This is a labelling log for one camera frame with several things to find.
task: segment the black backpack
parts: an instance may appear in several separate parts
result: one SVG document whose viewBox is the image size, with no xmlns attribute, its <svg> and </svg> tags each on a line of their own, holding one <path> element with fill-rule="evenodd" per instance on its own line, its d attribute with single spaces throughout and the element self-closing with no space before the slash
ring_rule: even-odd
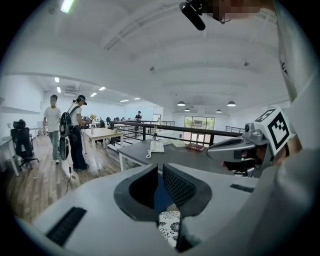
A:
<svg viewBox="0 0 320 256">
<path fill-rule="evenodd" d="M 75 106 L 74 109 L 72 109 L 71 113 L 69 112 L 64 112 L 61 116 L 61 121 L 60 121 L 60 135 L 62 137 L 67 137 L 72 135 L 72 129 L 71 129 L 71 117 L 77 109 L 79 109 L 80 106 Z"/>
</svg>

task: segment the black cap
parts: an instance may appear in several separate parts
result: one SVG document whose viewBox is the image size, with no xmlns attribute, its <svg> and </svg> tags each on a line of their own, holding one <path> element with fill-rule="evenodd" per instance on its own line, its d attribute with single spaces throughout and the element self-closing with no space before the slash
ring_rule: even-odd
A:
<svg viewBox="0 0 320 256">
<path fill-rule="evenodd" d="M 84 101 L 84 105 L 87 105 L 87 103 L 86 103 L 86 97 L 85 97 L 85 96 L 79 95 L 79 96 L 78 96 L 78 99 L 83 100 L 83 101 Z"/>
</svg>

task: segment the black office chair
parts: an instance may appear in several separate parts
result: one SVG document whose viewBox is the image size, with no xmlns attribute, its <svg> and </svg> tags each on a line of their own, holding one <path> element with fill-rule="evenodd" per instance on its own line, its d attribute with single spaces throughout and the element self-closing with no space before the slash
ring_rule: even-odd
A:
<svg viewBox="0 0 320 256">
<path fill-rule="evenodd" d="M 19 167 L 28 163 L 32 169 L 30 162 L 37 160 L 39 163 L 39 159 L 33 158 L 34 147 L 29 139 L 29 128 L 26 127 L 26 122 L 23 120 L 13 122 L 13 128 L 14 129 L 11 129 L 11 136 L 14 143 L 15 153 L 22 158 Z"/>
</svg>

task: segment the shoe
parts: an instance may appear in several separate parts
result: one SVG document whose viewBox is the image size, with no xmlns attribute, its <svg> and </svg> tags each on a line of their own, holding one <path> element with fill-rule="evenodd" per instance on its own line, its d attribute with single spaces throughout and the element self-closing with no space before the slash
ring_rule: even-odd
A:
<svg viewBox="0 0 320 256">
<path fill-rule="evenodd" d="M 86 163 L 86 164 L 85 164 L 85 168 L 84 168 L 84 169 L 79 169 L 79 171 L 87 170 L 89 167 L 90 167 L 90 165 Z"/>
</svg>

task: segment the black metal railing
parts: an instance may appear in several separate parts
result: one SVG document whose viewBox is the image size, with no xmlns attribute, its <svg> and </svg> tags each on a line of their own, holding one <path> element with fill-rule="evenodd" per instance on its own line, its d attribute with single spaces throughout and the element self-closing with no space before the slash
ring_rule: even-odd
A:
<svg viewBox="0 0 320 256">
<path fill-rule="evenodd" d="M 170 125 L 162 125 L 163 122 L 161 122 L 161 125 L 157 125 L 155 128 L 155 122 L 156 121 L 111 121 L 110 122 L 110 128 L 118 129 L 119 131 L 125 132 L 124 136 L 124 142 L 126 142 L 126 139 L 133 139 L 137 141 L 145 141 L 146 136 L 152 136 L 154 133 L 159 133 L 160 131 L 178 131 L 178 132 L 187 132 L 187 133 L 193 133 L 193 134 L 202 134 L 202 135 L 210 135 L 209 142 L 205 141 L 195 141 L 191 139 L 183 139 L 178 138 L 180 141 L 185 141 L 189 143 L 197 143 L 197 144 L 203 144 L 203 145 L 213 145 L 214 144 L 214 138 L 215 136 L 226 136 L 226 137 L 239 137 L 242 135 L 242 133 L 239 132 L 229 132 L 229 131 L 221 131 L 221 130 L 207 130 L 207 129 L 197 129 L 197 128 L 186 128 L 186 127 L 177 127 L 177 126 L 170 126 Z M 170 137 L 170 136 L 163 136 L 163 135 L 157 135 L 160 138 L 165 139 L 174 139 L 176 140 L 176 137 Z M 114 138 L 111 140 L 111 143 L 113 145 L 118 144 L 119 145 L 119 138 Z"/>
<path fill-rule="evenodd" d="M 245 132 L 245 129 L 244 128 L 238 128 L 238 127 L 232 127 L 232 126 L 226 126 L 225 127 L 225 131 L 226 132 L 230 132 L 230 133 L 243 134 Z"/>
</svg>

